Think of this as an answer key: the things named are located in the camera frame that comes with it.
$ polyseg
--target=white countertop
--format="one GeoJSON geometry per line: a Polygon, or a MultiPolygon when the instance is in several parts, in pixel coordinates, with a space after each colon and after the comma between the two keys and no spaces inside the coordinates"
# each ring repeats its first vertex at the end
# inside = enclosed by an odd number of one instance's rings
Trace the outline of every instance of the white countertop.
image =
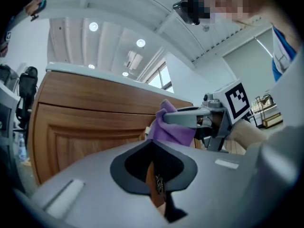
{"type": "Polygon", "coordinates": [[[161,95],[165,95],[168,97],[172,97],[175,99],[179,99],[182,101],[191,102],[189,99],[186,99],[184,97],[178,96],[176,94],[173,94],[171,92],[168,92],[163,89],[159,89],[157,87],[144,84],[138,81],[134,81],[130,78],[126,78],[123,76],[116,76],[107,72],[99,71],[98,69],[90,69],[85,66],[75,65],[75,64],[69,64],[69,63],[59,63],[59,62],[50,62],[47,67],[46,71],[54,71],[54,72],[63,72],[63,73],[69,73],[69,74],[77,74],[77,75],[83,75],[93,78],[100,78],[103,80],[108,80],[112,82],[116,82],[119,84],[127,85],[127,86],[133,86],[140,89],[149,90],[161,95]]]}

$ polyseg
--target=ceiling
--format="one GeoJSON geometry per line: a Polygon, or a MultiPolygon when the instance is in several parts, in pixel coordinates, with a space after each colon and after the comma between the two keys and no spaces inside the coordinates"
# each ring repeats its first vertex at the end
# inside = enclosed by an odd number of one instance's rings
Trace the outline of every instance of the ceiling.
{"type": "Polygon", "coordinates": [[[62,18],[50,19],[48,40],[48,62],[68,62],[137,79],[144,68],[163,49],[146,40],[144,47],[136,45],[137,40],[145,39],[139,34],[109,22],[96,19],[62,18]],[[97,31],[89,25],[98,24],[97,31]]]}
{"type": "MultiPolygon", "coordinates": [[[[84,62],[85,65],[89,63],[89,60],[92,60],[98,67],[111,69],[115,72],[121,72],[116,68],[116,65],[123,64],[122,60],[125,58],[126,51],[131,50],[129,48],[134,46],[133,40],[135,40],[136,35],[142,35],[149,45],[151,43],[151,52],[146,52],[147,49],[144,49],[146,61],[152,57],[153,53],[157,52],[158,45],[158,48],[163,47],[185,65],[194,69],[197,62],[206,55],[210,55],[210,52],[215,51],[215,48],[220,47],[221,44],[227,44],[228,41],[230,43],[235,40],[236,35],[241,34],[241,30],[242,32],[251,30],[250,27],[244,25],[221,21],[220,23],[209,24],[209,30],[204,32],[204,24],[199,26],[187,25],[172,10],[173,4],[178,1],[180,0],[47,0],[47,7],[40,13],[40,19],[57,19],[68,16],[69,19],[61,19],[61,22],[60,19],[52,20],[52,23],[55,24],[56,21],[61,25],[68,24],[70,27],[65,36],[62,35],[58,40],[64,40],[66,35],[70,38],[73,34],[77,34],[75,39],[67,40],[70,41],[67,45],[71,43],[70,45],[79,47],[75,49],[75,52],[67,51],[67,55],[71,56],[69,60],[84,62]],[[101,32],[99,37],[95,37],[91,33],[84,33],[87,40],[83,40],[79,33],[81,30],[87,31],[86,29],[83,30],[84,26],[88,25],[86,21],[96,20],[97,18],[101,23],[101,30],[109,30],[112,37],[116,39],[109,40],[108,32],[101,32]],[[71,27],[74,19],[78,23],[75,29],[71,27]],[[130,45],[123,43],[126,40],[130,41],[130,45]],[[94,49],[88,49],[88,45],[91,44],[94,45],[94,49]],[[116,62],[113,55],[120,59],[116,62]]],[[[257,20],[260,20],[259,16],[253,17],[247,23],[254,24],[257,20]]]]}

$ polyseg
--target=water bottle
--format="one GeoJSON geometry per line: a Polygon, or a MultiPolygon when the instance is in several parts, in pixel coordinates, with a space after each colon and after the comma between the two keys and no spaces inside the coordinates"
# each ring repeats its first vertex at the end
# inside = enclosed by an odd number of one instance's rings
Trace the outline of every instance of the water bottle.
{"type": "Polygon", "coordinates": [[[27,159],[27,150],[25,148],[25,141],[22,133],[19,134],[19,159],[21,161],[25,161],[27,159]]]}

